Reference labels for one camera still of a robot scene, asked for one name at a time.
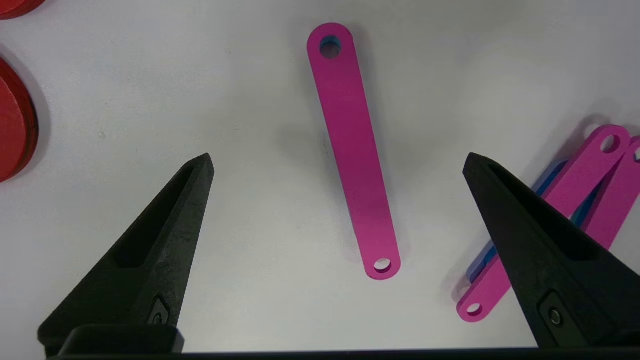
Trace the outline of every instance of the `pink bar with holes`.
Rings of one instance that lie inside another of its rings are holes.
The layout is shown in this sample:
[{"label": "pink bar with holes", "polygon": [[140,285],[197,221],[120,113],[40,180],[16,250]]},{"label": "pink bar with holes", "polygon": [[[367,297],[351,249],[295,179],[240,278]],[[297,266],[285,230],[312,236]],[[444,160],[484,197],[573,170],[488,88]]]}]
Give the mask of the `pink bar with holes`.
[{"label": "pink bar with holes", "polygon": [[[320,53],[323,40],[339,43],[336,57]],[[340,24],[323,24],[309,36],[307,52],[365,272],[388,279],[400,270],[400,253],[353,37]],[[389,266],[376,269],[379,259]]]},{"label": "pink bar with holes", "polygon": [[[608,136],[614,137],[614,143],[608,152],[603,152],[600,147]],[[591,136],[589,136],[578,152],[564,166],[556,180],[545,191],[542,198],[564,216],[571,216],[571,214],[584,202],[586,197],[596,188],[603,178],[616,166],[627,150],[630,149],[629,144],[630,135],[624,127],[617,125],[605,125],[599,127],[591,134]],[[626,175],[624,176],[635,175],[635,173],[632,174],[631,171],[625,171],[625,174]],[[640,178],[635,177],[621,182],[626,184],[627,181],[640,183]],[[613,201],[620,200],[623,197],[632,197],[635,200],[637,197],[637,184],[631,186],[632,190],[629,190],[628,188],[622,189],[617,185],[615,186],[619,189],[613,193],[613,197],[615,199],[612,199],[611,203],[609,200],[600,202],[601,206],[605,204],[611,205],[611,207],[608,206],[607,210],[612,209]],[[594,203],[590,214],[598,210],[596,208],[597,205],[597,203]],[[619,218],[622,214],[626,217],[629,210],[630,207],[626,211],[615,212],[615,215],[607,214],[606,211],[599,211],[598,213],[600,214],[600,218],[597,219],[597,221],[593,221],[593,223],[605,224],[608,222],[615,222],[616,224],[620,223],[619,226],[621,226],[624,218],[622,218],[621,221],[620,219],[614,221],[613,218]],[[608,236],[610,236],[610,234],[614,232],[613,229],[609,229],[606,226],[604,226],[606,229],[602,229],[602,227],[602,225],[597,227],[600,229],[600,233],[607,233],[609,234]],[[619,230],[620,228],[617,227],[615,233],[617,234]],[[594,240],[600,242],[598,237],[590,234],[589,232],[587,233],[591,235]],[[509,277],[502,265],[502,261],[499,256],[496,255],[458,302],[458,305],[456,306],[458,315],[466,322],[478,322],[486,318],[498,304],[500,299],[502,299],[507,291],[509,291],[510,287],[511,283],[509,282]],[[469,313],[469,307],[474,304],[479,304],[480,308]]]},{"label": "pink bar with holes", "polygon": [[602,190],[582,225],[582,230],[605,249],[611,248],[640,193],[640,163],[636,162],[638,148],[640,136],[631,140],[631,146],[614,171],[603,180]]}]

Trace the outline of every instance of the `white surface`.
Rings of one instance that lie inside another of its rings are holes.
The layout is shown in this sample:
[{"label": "white surface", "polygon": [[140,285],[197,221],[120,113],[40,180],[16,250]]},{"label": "white surface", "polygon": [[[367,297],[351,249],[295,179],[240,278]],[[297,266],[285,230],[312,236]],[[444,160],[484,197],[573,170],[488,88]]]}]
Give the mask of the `white surface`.
[{"label": "white surface", "polygon": [[[0,22],[42,136],[0,184],[0,348],[36,330],[188,159],[216,167],[179,328],[188,351],[519,347],[452,291],[487,241],[470,151],[532,183],[594,112],[640,134],[637,1],[70,1]],[[356,41],[403,267],[364,274],[306,55]],[[636,271],[640,209],[612,251]]]}]

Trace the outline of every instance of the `hole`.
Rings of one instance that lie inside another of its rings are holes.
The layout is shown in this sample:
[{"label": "hole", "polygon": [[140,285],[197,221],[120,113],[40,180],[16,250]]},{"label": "hole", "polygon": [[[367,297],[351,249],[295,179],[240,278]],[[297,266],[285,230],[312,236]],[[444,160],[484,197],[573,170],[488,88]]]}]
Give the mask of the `hole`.
[{"label": "hole", "polygon": [[618,146],[620,146],[620,139],[617,136],[609,135],[600,145],[600,150],[605,154],[610,154],[618,150]]},{"label": "hole", "polygon": [[471,304],[471,306],[467,308],[467,314],[469,314],[469,316],[478,316],[480,313],[482,313],[482,305],[480,304]]},{"label": "hole", "polygon": [[373,268],[381,274],[388,272],[389,269],[391,269],[391,260],[387,258],[378,259],[376,263],[373,264]]},{"label": "hole", "polygon": [[335,59],[340,54],[341,49],[340,40],[334,35],[324,37],[320,42],[320,54],[326,59]]},{"label": "hole", "polygon": [[558,309],[552,307],[551,310],[549,310],[549,320],[551,320],[551,323],[554,324],[554,326],[562,327],[562,315]]}]

